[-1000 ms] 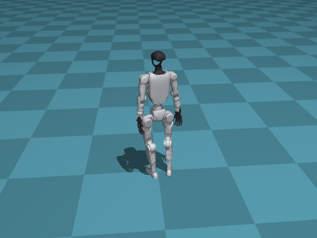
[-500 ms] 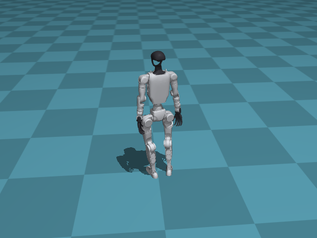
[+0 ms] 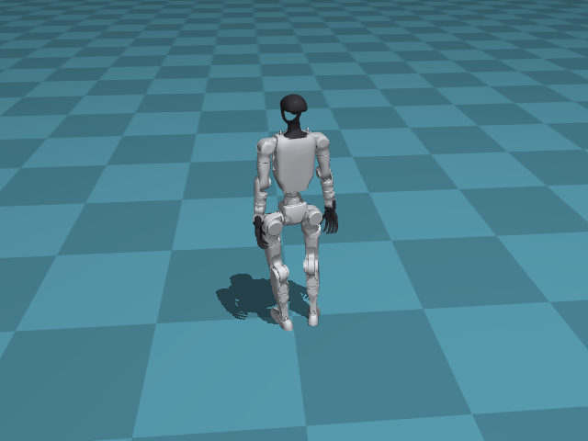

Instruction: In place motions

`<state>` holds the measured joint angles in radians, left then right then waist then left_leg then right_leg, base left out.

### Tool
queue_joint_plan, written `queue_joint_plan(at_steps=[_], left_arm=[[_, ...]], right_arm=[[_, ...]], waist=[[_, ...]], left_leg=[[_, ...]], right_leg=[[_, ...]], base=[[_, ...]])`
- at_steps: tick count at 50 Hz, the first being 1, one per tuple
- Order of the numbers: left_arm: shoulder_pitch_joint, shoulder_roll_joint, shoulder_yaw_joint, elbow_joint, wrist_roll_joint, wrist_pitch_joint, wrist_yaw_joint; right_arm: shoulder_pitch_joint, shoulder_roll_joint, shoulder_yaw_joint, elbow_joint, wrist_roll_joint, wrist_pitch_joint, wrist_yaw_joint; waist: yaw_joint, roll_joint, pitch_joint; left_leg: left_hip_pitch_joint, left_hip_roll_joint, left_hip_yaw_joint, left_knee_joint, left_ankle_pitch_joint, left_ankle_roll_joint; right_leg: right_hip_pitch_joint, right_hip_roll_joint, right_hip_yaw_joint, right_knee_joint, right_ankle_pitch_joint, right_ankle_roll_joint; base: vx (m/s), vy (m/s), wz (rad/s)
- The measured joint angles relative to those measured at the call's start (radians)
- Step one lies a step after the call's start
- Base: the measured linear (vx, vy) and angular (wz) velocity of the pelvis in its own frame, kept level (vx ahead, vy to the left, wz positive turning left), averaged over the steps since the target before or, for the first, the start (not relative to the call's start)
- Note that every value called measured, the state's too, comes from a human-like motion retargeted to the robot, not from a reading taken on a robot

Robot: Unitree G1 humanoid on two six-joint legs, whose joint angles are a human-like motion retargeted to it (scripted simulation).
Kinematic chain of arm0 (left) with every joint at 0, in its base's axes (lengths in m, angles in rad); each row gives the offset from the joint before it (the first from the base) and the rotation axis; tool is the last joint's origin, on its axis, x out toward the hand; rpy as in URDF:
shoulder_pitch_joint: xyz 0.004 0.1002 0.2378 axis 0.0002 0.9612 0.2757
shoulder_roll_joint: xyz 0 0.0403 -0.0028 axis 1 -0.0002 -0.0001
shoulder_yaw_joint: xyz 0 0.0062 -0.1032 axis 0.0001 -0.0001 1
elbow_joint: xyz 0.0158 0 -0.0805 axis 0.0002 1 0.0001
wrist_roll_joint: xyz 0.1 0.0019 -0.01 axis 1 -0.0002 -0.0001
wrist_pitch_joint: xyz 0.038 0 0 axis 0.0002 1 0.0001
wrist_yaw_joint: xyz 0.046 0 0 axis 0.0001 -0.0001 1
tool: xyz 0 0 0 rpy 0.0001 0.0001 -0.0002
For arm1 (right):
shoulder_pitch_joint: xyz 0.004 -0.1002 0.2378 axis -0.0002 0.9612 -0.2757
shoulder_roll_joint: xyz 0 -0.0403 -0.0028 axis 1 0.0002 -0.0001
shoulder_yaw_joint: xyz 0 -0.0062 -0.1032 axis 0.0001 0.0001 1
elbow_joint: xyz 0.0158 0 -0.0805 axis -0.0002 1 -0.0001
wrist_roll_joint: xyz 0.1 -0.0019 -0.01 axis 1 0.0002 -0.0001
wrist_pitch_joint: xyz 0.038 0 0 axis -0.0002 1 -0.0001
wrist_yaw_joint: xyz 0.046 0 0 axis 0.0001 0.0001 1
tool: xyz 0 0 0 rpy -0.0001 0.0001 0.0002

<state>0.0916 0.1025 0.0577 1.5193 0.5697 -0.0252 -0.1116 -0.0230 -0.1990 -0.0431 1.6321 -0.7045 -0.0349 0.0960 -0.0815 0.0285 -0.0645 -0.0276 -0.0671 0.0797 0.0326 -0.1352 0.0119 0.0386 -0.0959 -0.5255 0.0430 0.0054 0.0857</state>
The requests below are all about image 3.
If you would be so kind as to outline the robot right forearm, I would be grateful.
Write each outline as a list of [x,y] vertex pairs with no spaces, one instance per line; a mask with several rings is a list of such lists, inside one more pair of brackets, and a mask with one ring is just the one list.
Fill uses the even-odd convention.
[[[330,168],[331,171],[331,168]],[[333,200],[335,200],[334,196],[334,186],[333,186],[334,180],[333,180],[333,175],[332,175],[332,171],[331,171],[331,175],[327,178],[323,178],[321,179],[321,186],[322,186],[322,197],[324,199],[324,206],[326,208],[333,208]]]

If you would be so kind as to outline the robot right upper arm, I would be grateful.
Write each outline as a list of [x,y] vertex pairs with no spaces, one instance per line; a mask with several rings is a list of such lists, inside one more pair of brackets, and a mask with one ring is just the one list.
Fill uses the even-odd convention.
[[315,169],[318,178],[323,179],[331,175],[330,171],[330,153],[328,138],[321,132],[313,132],[316,139],[316,155],[319,166]]

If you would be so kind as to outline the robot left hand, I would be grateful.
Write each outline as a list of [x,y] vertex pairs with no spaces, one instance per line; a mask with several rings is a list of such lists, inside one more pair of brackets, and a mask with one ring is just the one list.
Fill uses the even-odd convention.
[[262,219],[260,216],[255,216],[254,217],[254,231],[255,231],[255,237],[257,239],[257,244],[260,248],[262,249],[266,249],[268,247],[268,244],[265,240],[263,240],[262,234],[266,235],[266,233],[262,230],[262,225],[264,224],[264,222],[262,222]]

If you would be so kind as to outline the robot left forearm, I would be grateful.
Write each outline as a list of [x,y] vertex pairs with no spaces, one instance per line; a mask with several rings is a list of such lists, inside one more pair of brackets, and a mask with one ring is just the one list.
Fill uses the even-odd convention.
[[254,216],[260,216],[262,222],[265,218],[267,192],[259,187],[259,179],[254,179]]

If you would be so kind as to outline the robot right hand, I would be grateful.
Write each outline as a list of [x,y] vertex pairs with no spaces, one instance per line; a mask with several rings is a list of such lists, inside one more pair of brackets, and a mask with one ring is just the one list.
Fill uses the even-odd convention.
[[[325,222],[324,230],[322,232],[326,231],[327,226],[328,226],[328,221],[329,221],[329,228],[328,228],[328,232],[326,234],[328,234],[330,232],[331,227],[332,227],[332,231],[330,232],[330,234],[332,234],[333,232],[336,233],[338,230],[338,221],[337,221],[338,218],[337,218],[336,212],[334,211],[336,209],[335,200],[333,200],[332,205],[333,205],[333,208],[326,208],[324,206],[324,209],[326,209],[326,211],[324,212],[324,215],[322,216],[322,221],[325,218],[326,222]],[[320,224],[322,224],[322,221]],[[335,226],[334,226],[334,222],[335,222]],[[335,227],[335,231],[334,231],[334,227]]]

